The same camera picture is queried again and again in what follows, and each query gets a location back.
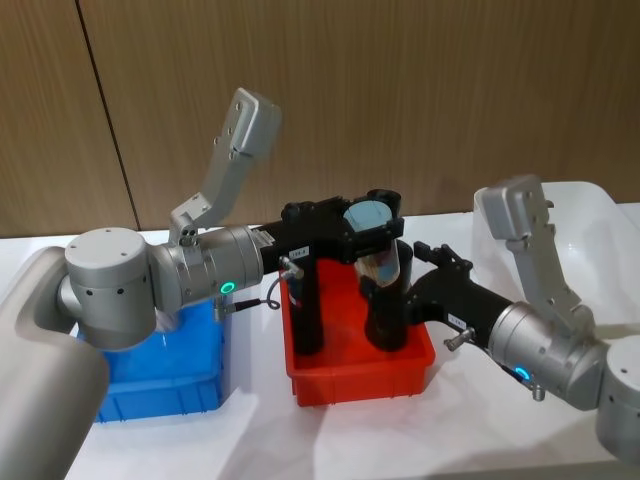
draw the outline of red tray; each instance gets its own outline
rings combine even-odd
[[[352,265],[317,263],[324,347],[314,355],[293,350],[287,284],[280,281],[287,375],[298,405],[327,405],[352,400],[422,393],[435,351],[423,325],[409,327],[407,345],[385,352],[364,333],[367,303],[358,292]]]

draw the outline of robotic arm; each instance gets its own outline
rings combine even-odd
[[[199,234],[229,213],[250,167],[270,152],[280,119],[265,98],[235,93],[204,185],[172,212],[167,243],[101,228],[28,261],[0,305],[0,478],[64,478],[107,392],[108,366],[97,349],[145,340],[156,309],[174,313],[256,285],[281,264],[295,270],[287,256],[313,251],[353,263],[402,235],[401,218],[359,232],[344,218],[364,200],[397,210],[399,195],[388,191],[289,204],[278,222]],[[76,321],[86,342],[68,335]]]
[[[445,342],[485,351],[541,401],[545,391],[580,410],[598,410],[596,433],[619,459],[640,464],[640,336],[612,346],[597,339],[591,310],[565,283],[555,227],[536,177],[481,193],[496,239],[513,252],[528,303],[502,298],[470,279],[471,262],[448,246],[417,242],[416,258],[435,270],[408,291],[405,318],[439,320],[458,331]]]

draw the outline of table surface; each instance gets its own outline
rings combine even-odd
[[[620,208],[640,226],[640,204]],[[410,244],[416,240],[448,243],[468,258],[471,222],[471,213],[407,217],[403,239]],[[167,239],[167,232],[143,235],[149,243]],[[64,246],[72,238],[0,240],[0,294],[33,252]],[[425,271],[422,262],[414,262],[414,279]],[[264,298],[273,275],[235,298]],[[447,351],[442,341],[453,331],[442,324],[427,324],[437,360],[422,395],[322,408],[300,408],[291,394],[280,311],[256,307],[235,314],[225,328],[230,356],[228,397],[218,410],[96,424],[67,478],[495,479],[515,475],[514,470],[505,469],[518,469],[521,478],[527,472],[536,478],[541,472],[544,478],[586,478],[589,472],[632,478],[599,445],[593,412],[578,412],[551,395],[542,403],[532,401],[528,391],[480,350]]]

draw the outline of wooden wall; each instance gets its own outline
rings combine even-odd
[[[199,188],[238,86],[281,105],[284,122],[229,222],[373,187],[401,192],[405,214],[465,210],[476,189],[528,172],[640,201],[640,0],[79,6],[145,229],[165,228],[170,210]],[[75,35],[72,12],[57,16],[64,35]],[[82,45],[69,48],[81,50],[74,64],[86,63]],[[99,113],[90,118],[102,125]],[[88,143],[76,137],[84,142],[74,148]],[[108,161],[91,161],[111,171],[113,147],[104,144]],[[101,205],[112,183],[123,197],[121,178],[101,177],[86,180],[95,189],[87,201]]]
[[[0,0],[0,236],[136,227],[73,0]]]

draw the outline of label sticker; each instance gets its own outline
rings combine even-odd
[[[269,232],[265,232],[264,230],[253,230],[252,235],[253,241],[258,248],[270,247],[276,241]]]
[[[306,257],[307,255],[309,255],[309,247],[302,247],[296,250],[291,250],[289,252],[289,258],[291,260],[296,260],[298,258]]]
[[[448,316],[448,322],[451,325],[455,325],[458,328],[461,328],[462,330],[466,330],[467,329],[467,322],[460,320],[458,317],[451,315],[450,313],[447,314]]]

